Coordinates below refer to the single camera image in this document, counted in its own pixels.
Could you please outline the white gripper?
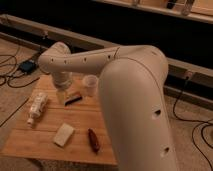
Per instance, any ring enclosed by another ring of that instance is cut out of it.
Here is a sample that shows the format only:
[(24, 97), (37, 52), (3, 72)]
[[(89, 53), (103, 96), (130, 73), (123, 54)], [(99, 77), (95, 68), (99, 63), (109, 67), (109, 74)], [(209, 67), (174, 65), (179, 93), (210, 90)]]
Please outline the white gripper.
[(65, 103), (65, 106), (67, 106), (69, 104), (82, 100), (82, 96), (76, 96), (76, 97), (70, 98), (66, 101), (67, 89), (72, 84), (72, 78), (69, 73), (54, 74), (53, 75), (53, 84), (54, 84), (55, 88), (57, 89), (56, 96), (57, 96), (58, 102), (60, 104)]

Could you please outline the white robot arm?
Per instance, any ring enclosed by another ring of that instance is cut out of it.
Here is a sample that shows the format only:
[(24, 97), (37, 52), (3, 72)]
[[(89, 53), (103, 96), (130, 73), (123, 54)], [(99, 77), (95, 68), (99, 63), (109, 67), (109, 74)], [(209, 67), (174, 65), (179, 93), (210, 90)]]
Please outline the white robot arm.
[(168, 62), (158, 48), (130, 45), (72, 54), (57, 42), (39, 57), (57, 89), (71, 72), (97, 74), (98, 96), (119, 171), (179, 171), (163, 86)]

